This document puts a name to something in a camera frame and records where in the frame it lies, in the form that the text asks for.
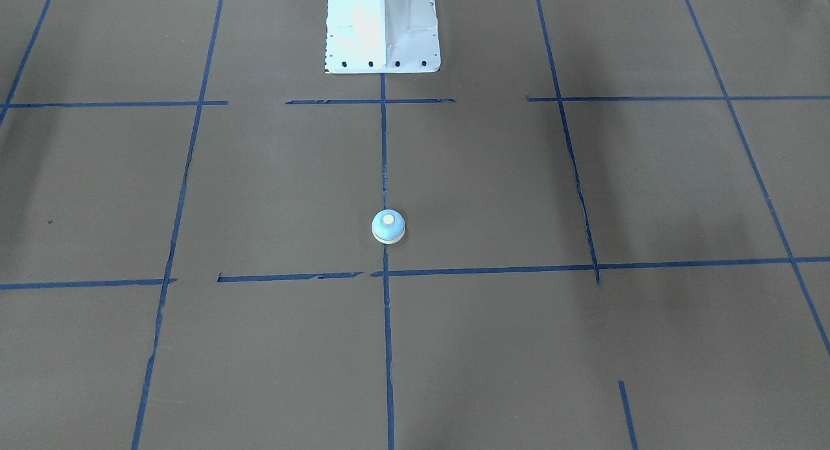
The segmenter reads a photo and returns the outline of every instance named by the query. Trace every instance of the vertical blue line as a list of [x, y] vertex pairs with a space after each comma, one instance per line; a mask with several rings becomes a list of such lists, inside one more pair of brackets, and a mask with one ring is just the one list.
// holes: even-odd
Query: vertical blue line
[[8, 107], [12, 104], [12, 98], [14, 98], [14, 93], [18, 89], [18, 84], [20, 84], [20, 78], [23, 76], [23, 70], [26, 68], [26, 63], [29, 61], [29, 55], [32, 54], [32, 48], [35, 45], [35, 40], [38, 39], [38, 34], [41, 33], [41, 27], [43, 25], [43, 20], [47, 18], [47, 12], [49, 10], [49, 6], [51, 4], [51, 0], [46, 0], [43, 4], [43, 10], [41, 10], [41, 16], [38, 18], [38, 24], [35, 25], [35, 30], [32, 32], [32, 38], [29, 39], [29, 46], [26, 47], [26, 52], [23, 53], [23, 59], [20, 61], [20, 66], [18, 67], [18, 73], [14, 76], [14, 81], [12, 82], [12, 87], [8, 91], [8, 96], [6, 96], [6, 102], [3, 104], [3, 109], [0, 110], [0, 126], [3, 125], [3, 120], [6, 119], [6, 113], [8, 113]]
[[380, 150], [381, 150], [381, 176], [383, 177], [383, 210], [386, 210], [388, 200], [388, 172], [386, 171], [386, 75], [380, 75]]
[[798, 279], [798, 285], [801, 287], [801, 293], [804, 296], [804, 300], [806, 300], [807, 302], [807, 307], [810, 309], [810, 314], [812, 314], [812, 320], [816, 324], [816, 328], [818, 329], [818, 334], [821, 336], [822, 342], [824, 342], [824, 350], [827, 350], [827, 355], [830, 355], [830, 340], [828, 340], [827, 338], [827, 332], [824, 331], [824, 325], [822, 325], [822, 320], [818, 316], [816, 306], [813, 305], [812, 296], [810, 296], [810, 292], [809, 290], [807, 290], [807, 284], [806, 282], [804, 282], [803, 276], [801, 276], [801, 269], [798, 268], [798, 261], [795, 259], [795, 256], [792, 255], [792, 248], [789, 246], [789, 241], [787, 240], [785, 232], [783, 232], [783, 226], [781, 226], [781, 221], [777, 216], [776, 207], [774, 207], [773, 205], [773, 200], [770, 198], [770, 192], [768, 192], [767, 187], [764, 184], [764, 179], [761, 178], [761, 172], [758, 169], [758, 164], [756, 164], [755, 162], [755, 156], [753, 156], [752, 150], [750, 149], [750, 143], [746, 140], [744, 128], [741, 127], [741, 122], [738, 120], [738, 113], [735, 112], [735, 105], [732, 105], [732, 99], [729, 97], [729, 93], [727, 93], [726, 91], [726, 86], [724, 85], [723, 78], [721, 78], [720, 71], [718, 70], [718, 66], [715, 63], [715, 57], [712, 55], [711, 49], [709, 49], [709, 43], [706, 42], [706, 37], [703, 35], [703, 29], [700, 28], [700, 22], [697, 19], [697, 15], [694, 13], [694, 9], [691, 6], [691, 1], [684, 1], [685, 6], [689, 9], [689, 14], [691, 15], [691, 19], [694, 22], [694, 27], [697, 29], [697, 35], [700, 37], [700, 43], [703, 44], [703, 48], [706, 51], [706, 56], [709, 57], [709, 63], [712, 65], [712, 71], [715, 72], [715, 78], [717, 78], [718, 80], [720, 91], [721, 93], [723, 93], [723, 96], [726, 99], [726, 104], [729, 106], [729, 113], [732, 115], [732, 121], [735, 123], [735, 128], [738, 129], [738, 135], [739, 137], [741, 137], [742, 145], [744, 145], [746, 157], [749, 158], [750, 165], [752, 166], [752, 171], [755, 173], [755, 179], [758, 181], [758, 185], [761, 188], [762, 194], [764, 194], [764, 200], [767, 202], [767, 208], [770, 209], [770, 214], [773, 217], [773, 221], [776, 223], [776, 229], [777, 232], [779, 232], [781, 243], [783, 244], [783, 247], [785, 247], [785, 251], [787, 252], [790, 264], [792, 265], [792, 271], [795, 272], [795, 278]]
[[392, 391], [392, 313], [389, 309], [389, 254], [383, 245], [383, 318], [386, 324], [386, 438], [395, 450], [395, 400]]
[[147, 399], [149, 395], [150, 382], [153, 379], [153, 367], [155, 365], [156, 352], [158, 351], [158, 337], [161, 334], [162, 324], [162, 309], [167, 301], [167, 291], [170, 284], [170, 274], [172, 272], [172, 261], [176, 254], [176, 243], [178, 241], [178, 229], [182, 222], [182, 213], [184, 211], [184, 198], [187, 195], [187, 173], [190, 172], [190, 162], [193, 160], [193, 149], [196, 146], [196, 135], [199, 131], [199, 122], [202, 119], [202, 107], [204, 106], [205, 91], [208, 89], [208, 77], [210, 76], [211, 59], [213, 59], [213, 48], [216, 46], [216, 36], [219, 33], [219, 19], [222, 15], [222, 2], [219, 0], [216, 7], [216, 16], [213, 18], [213, 32], [211, 33], [210, 44], [207, 50], [207, 59], [205, 59], [204, 74], [202, 74], [202, 87], [199, 91], [199, 100], [196, 104], [196, 116], [193, 118], [193, 130], [190, 133], [190, 146], [187, 149], [187, 161], [184, 164], [184, 175], [182, 178], [182, 186], [178, 192], [178, 205], [176, 207], [176, 217], [174, 225], [172, 225], [172, 235], [170, 237], [170, 253], [168, 255], [167, 264], [164, 267], [164, 278], [161, 285], [161, 293], [158, 296], [158, 310], [156, 311], [155, 333], [153, 338], [153, 352], [147, 361], [147, 368], [145, 370], [145, 382], [141, 389], [141, 401], [139, 402], [139, 412], [136, 416], [136, 429], [133, 432], [132, 450], [139, 448], [139, 441], [141, 438], [141, 429], [143, 420], [145, 420], [145, 412], [147, 410]]
[[634, 432], [634, 420], [631, 418], [631, 408], [628, 406], [628, 394], [625, 391], [625, 382], [617, 380], [620, 386], [620, 396], [622, 397], [622, 410], [625, 411], [625, 422], [628, 424], [628, 437], [631, 438], [632, 450], [638, 450], [637, 433]]
[[554, 89], [556, 90], [556, 102], [560, 107], [560, 119], [562, 120], [562, 129], [565, 134], [565, 144], [568, 146], [568, 155], [570, 155], [571, 166], [573, 166], [573, 180], [576, 184], [576, 193], [579, 196], [579, 204], [582, 206], [582, 217], [585, 220], [585, 235], [587, 237], [587, 246], [591, 251], [591, 262], [593, 263], [593, 275], [597, 279], [597, 284], [600, 283], [599, 278], [599, 264], [597, 261], [597, 252], [593, 246], [593, 235], [591, 234], [591, 223], [587, 217], [587, 207], [585, 206], [585, 196], [582, 192], [582, 182], [579, 180], [579, 170], [576, 165], [576, 155], [573, 154], [573, 143], [570, 137], [570, 128], [568, 127], [568, 118], [565, 116], [565, 104], [562, 99], [562, 90], [560, 89], [560, 79], [556, 74], [556, 64], [554, 63], [554, 51], [551, 49], [551, 39], [548, 37], [548, 23], [545, 21], [545, 13], [542, 11], [542, 0], [536, 0], [536, 9], [539, 10], [539, 22], [542, 24], [542, 36], [545, 37], [545, 48], [548, 50], [548, 63], [551, 64], [551, 76], [554, 80]]

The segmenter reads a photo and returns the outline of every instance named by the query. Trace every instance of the light blue dome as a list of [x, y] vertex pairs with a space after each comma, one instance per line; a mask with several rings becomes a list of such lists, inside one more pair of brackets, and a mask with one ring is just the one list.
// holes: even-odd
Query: light blue dome
[[386, 209], [379, 211], [372, 220], [372, 234], [383, 244], [394, 244], [401, 240], [407, 225], [397, 211]]

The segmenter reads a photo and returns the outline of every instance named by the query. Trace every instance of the blue and white round object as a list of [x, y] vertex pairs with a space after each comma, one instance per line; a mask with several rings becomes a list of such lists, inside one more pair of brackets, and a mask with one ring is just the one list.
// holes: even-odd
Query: blue and white round object
[[372, 220], [372, 235], [383, 244], [397, 243], [406, 230], [401, 214], [391, 209], [379, 211]]

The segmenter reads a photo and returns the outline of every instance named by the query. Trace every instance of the white bracket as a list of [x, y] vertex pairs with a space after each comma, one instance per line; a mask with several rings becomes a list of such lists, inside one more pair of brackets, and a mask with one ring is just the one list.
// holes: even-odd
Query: white bracket
[[435, 0], [329, 0], [326, 72], [435, 72]]

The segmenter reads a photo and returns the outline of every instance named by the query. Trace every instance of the gray floor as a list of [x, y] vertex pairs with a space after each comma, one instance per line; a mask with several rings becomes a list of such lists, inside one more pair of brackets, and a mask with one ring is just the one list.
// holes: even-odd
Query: gray floor
[[830, 448], [828, 0], [436, 6], [0, 0], [0, 448]]

